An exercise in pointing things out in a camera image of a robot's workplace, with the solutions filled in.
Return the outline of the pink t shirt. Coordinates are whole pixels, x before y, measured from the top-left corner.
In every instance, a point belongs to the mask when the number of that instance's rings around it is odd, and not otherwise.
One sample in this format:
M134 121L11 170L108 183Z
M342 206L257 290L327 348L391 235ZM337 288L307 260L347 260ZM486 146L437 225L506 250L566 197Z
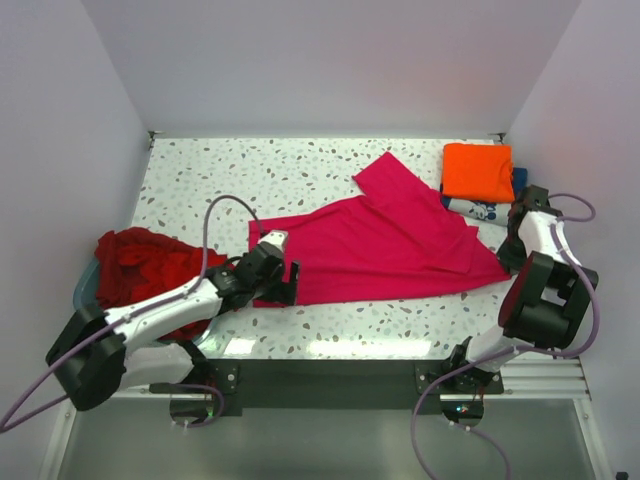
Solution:
M250 245L261 232L287 232L285 258L299 265L297 304L426 298L509 279L477 228L392 154L353 179L358 196L249 224Z

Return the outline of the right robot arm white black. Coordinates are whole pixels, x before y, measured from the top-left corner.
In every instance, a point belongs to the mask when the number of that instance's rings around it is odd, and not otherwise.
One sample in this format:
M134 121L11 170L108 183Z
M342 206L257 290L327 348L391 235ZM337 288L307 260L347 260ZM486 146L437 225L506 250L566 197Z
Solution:
M530 185L516 197L508 214L507 237L498 249L501 266L515 280L501 304L497 324L465 339L443 362L448 386L459 393L487 386L507 362L524 353L564 354L574 341L599 283L584 267L564 234L570 217L551 205L555 196Z

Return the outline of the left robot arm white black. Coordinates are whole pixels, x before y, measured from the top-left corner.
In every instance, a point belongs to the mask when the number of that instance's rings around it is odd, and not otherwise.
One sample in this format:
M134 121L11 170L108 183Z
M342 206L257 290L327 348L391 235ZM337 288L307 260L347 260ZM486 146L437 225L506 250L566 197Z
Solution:
M285 263L288 235L274 230L235 266L211 267L183 285L124 307L96 304L74 312L46 355L48 366L79 411L91 410L116 392L145 384L175 383L185 392L207 380L194 347L155 343L198 320L212 320L251 301L292 305L299 265Z

